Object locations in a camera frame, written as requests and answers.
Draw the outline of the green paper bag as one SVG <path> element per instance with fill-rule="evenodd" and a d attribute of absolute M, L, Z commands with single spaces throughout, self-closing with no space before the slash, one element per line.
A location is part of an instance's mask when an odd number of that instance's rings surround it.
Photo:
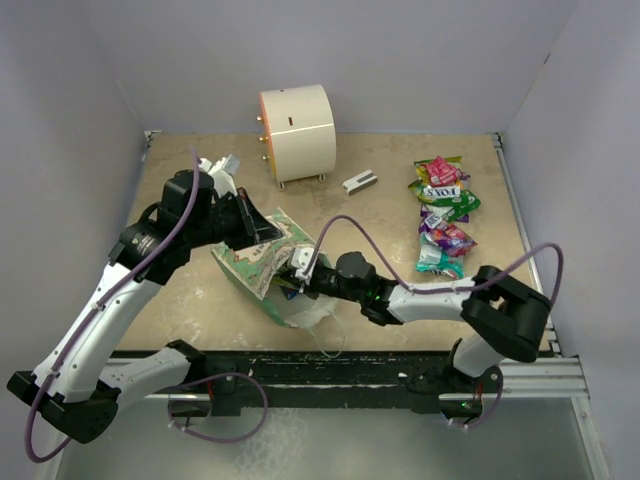
<path fill-rule="evenodd" d="M 294 248 L 314 248 L 315 240 L 280 208 L 267 219 L 282 230 L 284 236 L 281 239 L 240 251 L 233 251 L 223 243 L 215 244 L 211 253 L 225 276 L 272 323 L 307 332 L 326 358 L 335 359 L 344 348 L 340 347 L 335 353 L 326 351 L 326 343 L 318 338 L 315 329 L 323 320 L 331 318 L 341 335 L 346 335 L 344 325 L 335 313 L 337 300 L 327 296 L 314 300 L 300 292 L 292 300 L 287 300 L 280 290 L 280 286 L 286 286 L 284 274 L 289 271 L 289 259 Z"/>

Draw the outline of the small blue snack packet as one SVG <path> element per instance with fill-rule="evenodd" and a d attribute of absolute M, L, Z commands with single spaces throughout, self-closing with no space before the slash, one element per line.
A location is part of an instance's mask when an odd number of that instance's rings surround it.
<path fill-rule="evenodd" d="M 298 288 L 292 288 L 292 287 L 288 287 L 288 286 L 280 286 L 280 290 L 281 290 L 282 294 L 284 295 L 284 297 L 287 300 L 292 300 L 295 296 L 297 296 L 299 294 L 299 289 Z"/>

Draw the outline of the teal white snack packet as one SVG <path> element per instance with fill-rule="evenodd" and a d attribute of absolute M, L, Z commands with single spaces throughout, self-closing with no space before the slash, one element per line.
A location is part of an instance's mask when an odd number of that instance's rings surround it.
<path fill-rule="evenodd" d="M 415 264 L 417 272 L 445 275 L 454 280 L 465 276 L 463 257 L 448 255 L 425 235 L 420 236 L 419 245 L 419 256 Z"/>

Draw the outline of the purple snack packet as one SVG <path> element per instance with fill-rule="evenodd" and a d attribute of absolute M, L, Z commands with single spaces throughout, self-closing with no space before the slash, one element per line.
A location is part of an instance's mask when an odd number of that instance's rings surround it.
<path fill-rule="evenodd" d="M 462 190 L 467 190 L 469 187 L 470 176 L 467 181 L 459 181 L 450 186 L 432 186 L 427 183 L 423 183 L 420 189 L 421 198 L 430 203 L 436 199 L 448 198 L 457 196 Z M 457 222 L 468 223 L 470 221 L 470 215 L 460 218 Z"/>

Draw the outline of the purple fruit candy packet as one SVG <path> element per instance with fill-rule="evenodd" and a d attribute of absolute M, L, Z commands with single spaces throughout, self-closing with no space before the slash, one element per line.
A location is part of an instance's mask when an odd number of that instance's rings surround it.
<path fill-rule="evenodd" d="M 421 211 L 418 231 L 422 239 L 450 257 L 465 256 L 477 246 L 471 236 L 429 209 Z"/>

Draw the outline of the yellow green snack packet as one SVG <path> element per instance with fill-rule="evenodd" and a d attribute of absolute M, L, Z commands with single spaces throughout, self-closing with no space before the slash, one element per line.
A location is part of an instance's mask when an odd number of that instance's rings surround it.
<path fill-rule="evenodd" d="M 421 206 L 423 216 L 434 213 L 447 222 L 455 222 L 478 209 L 481 200 L 470 190 L 462 190 L 459 195 L 436 199 Z"/>

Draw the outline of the green Fox's candy packet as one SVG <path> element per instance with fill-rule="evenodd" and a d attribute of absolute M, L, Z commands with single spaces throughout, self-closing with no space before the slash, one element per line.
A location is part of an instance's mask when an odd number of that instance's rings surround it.
<path fill-rule="evenodd" d="M 445 199 L 459 197 L 464 190 L 469 189 L 470 176 L 462 171 L 462 157 L 444 157 L 443 160 L 458 171 L 458 178 L 447 185 L 434 185 L 428 175 L 427 166 L 433 159 L 420 160 L 413 163 L 417 179 L 408 185 L 408 189 L 422 203 L 439 204 Z"/>

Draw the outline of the pink red snack packet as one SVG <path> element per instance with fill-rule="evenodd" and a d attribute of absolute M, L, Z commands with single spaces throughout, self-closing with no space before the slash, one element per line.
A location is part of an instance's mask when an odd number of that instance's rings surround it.
<path fill-rule="evenodd" d="M 450 186 L 459 181 L 467 181 L 469 175 L 462 170 L 462 158 L 436 157 L 423 164 L 426 178 L 434 186 Z"/>

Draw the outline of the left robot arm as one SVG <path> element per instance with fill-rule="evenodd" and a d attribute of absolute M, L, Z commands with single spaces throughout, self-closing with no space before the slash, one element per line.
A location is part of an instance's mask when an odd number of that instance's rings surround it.
<path fill-rule="evenodd" d="M 133 320 L 186 265 L 199 247 L 243 250 L 282 238 L 255 208 L 246 190 L 226 190 L 204 172 L 182 170 L 167 180 L 159 201 L 125 228 L 109 254 L 101 280 L 70 330 L 32 371 L 17 371 L 8 390 L 69 439 L 98 438 L 116 415 L 148 394 L 178 386 L 202 387 L 207 357 L 175 340 L 118 370 L 107 362 Z"/>

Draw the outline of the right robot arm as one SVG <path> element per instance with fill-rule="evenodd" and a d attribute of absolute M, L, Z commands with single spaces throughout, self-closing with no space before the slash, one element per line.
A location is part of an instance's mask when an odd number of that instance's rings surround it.
<path fill-rule="evenodd" d="M 297 288 L 310 298 L 356 303 L 380 326 L 415 321 L 464 322 L 473 334 L 452 349 L 446 383 L 467 391 L 504 359 L 533 363 L 551 310 L 544 295 L 506 272 L 485 265 L 473 277 L 438 284 L 405 284 L 379 275 L 360 252 L 321 264 L 312 248 L 297 248 L 289 260 Z"/>

